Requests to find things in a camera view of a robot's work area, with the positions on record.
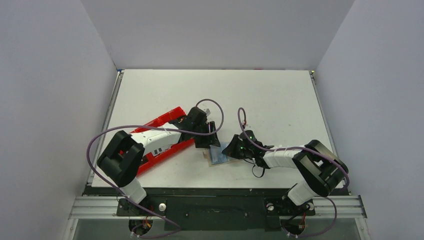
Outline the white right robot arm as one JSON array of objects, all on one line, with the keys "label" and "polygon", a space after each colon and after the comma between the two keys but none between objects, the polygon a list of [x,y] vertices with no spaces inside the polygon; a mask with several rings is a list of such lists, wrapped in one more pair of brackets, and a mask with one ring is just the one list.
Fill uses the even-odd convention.
[{"label": "white right robot arm", "polygon": [[319,140],[302,146],[282,147],[264,145],[252,130],[236,134],[222,154],[238,160],[251,160],[263,169],[297,169],[302,180],[291,187],[282,199],[283,209],[296,213],[314,197],[327,197],[348,179],[347,166]]}]

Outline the silver striped card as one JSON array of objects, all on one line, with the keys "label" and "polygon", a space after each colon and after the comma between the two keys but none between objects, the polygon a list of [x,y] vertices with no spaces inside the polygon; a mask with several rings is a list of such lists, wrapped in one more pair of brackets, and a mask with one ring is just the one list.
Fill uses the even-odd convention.
[{"label": "silver striped card", "polygon": [[168,146],[164,146],[164,147],[160,147],[160,148],[158,148],[158,149],[153,150],[153,151],[151,152],[151,154],[152,154],[154,157],[155,157],[155,156],[158,156],[158,155],[160,155],[160,154],[162,154],[162,153],[166,152],[166,151],[167,151],[170,147],[171,147],[170,145],[168,145]]}]

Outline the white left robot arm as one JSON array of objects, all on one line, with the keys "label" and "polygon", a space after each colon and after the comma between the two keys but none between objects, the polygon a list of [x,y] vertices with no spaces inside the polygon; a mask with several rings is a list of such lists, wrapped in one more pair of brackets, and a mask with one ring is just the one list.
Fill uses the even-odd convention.
[{"label": "white left robot arm", "polygon": [[131,199],[129,208],[136,215],[143,215],[149,209],[147,192],[137,179],[143,158],[148,154],[160,156],[177,145],[194,141],[195,147],[208,149],[219,147],[217,126],[209,120],[208,109],[194,106],[188,114],[164,116],[151,121],[130,133],[120,130],[114,134],[97,160],[97,166]]}]

